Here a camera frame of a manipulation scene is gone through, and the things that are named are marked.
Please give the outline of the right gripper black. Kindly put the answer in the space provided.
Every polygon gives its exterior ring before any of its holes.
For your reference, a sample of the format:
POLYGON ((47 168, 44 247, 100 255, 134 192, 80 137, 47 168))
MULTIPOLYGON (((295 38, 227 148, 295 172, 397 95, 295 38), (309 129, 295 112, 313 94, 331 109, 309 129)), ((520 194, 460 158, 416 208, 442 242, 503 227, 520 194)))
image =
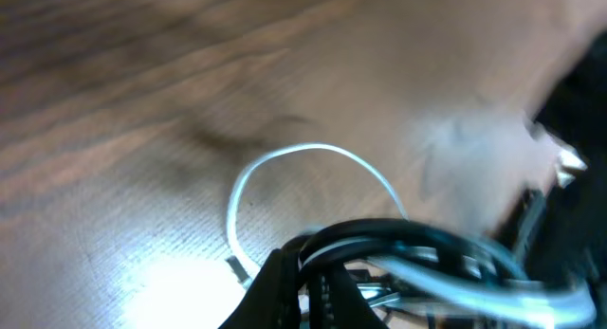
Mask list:
POLYGON ((549 193, 524 189, 494 232, 527 275, 550 285, 571 277, 606 288, 606 35, 599 33, 531 118, 580 159, 549 193))

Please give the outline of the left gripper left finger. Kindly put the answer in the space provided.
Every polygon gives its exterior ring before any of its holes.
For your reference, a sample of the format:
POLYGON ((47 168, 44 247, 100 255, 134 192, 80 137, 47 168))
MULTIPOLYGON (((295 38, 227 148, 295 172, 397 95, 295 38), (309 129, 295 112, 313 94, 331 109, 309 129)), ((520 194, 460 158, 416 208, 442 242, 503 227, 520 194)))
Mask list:
POLYGON ((220 329, 298 329, 298 258, 274 249, 220 329))

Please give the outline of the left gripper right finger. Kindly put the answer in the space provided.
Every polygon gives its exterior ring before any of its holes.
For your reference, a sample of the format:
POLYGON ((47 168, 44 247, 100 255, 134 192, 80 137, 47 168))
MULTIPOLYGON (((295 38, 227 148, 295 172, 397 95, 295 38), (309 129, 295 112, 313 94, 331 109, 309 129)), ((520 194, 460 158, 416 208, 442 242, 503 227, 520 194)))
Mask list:
POLYGON ((387 329, 362 297, 343 265, 333 265, 307 281, 310 329, 387 329))

